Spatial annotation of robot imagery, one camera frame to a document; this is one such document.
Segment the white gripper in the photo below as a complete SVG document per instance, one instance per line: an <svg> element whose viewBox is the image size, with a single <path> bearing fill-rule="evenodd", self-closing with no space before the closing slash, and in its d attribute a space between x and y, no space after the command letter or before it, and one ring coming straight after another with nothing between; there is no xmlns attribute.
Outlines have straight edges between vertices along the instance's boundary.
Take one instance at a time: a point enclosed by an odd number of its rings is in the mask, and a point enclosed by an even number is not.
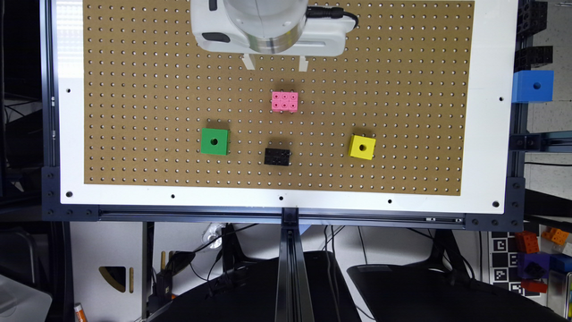
<svg viewBox="0 0 572 322"><path fill-rule="evenodd" d="M343 53L347 17L307 16L303 0L191 0L190 22L198 45L210 52L244 54L247 70L256 69L253 55L300 55L299 71L306 72L305 56Z"/></svg>

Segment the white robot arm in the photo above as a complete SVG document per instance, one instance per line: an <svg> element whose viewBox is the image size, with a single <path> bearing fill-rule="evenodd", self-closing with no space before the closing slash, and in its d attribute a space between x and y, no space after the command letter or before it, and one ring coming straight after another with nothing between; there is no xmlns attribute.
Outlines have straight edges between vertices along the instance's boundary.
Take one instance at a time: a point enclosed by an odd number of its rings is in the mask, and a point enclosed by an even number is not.
<svg viewBox="0 0 572 322"><path fill-rule="evenodd" d="M192 0L190 22L202 49L241 54L249 70L255 55L288 55L298 57L305 72L309 56L343 53L358 17L307 0Z"/></svg>

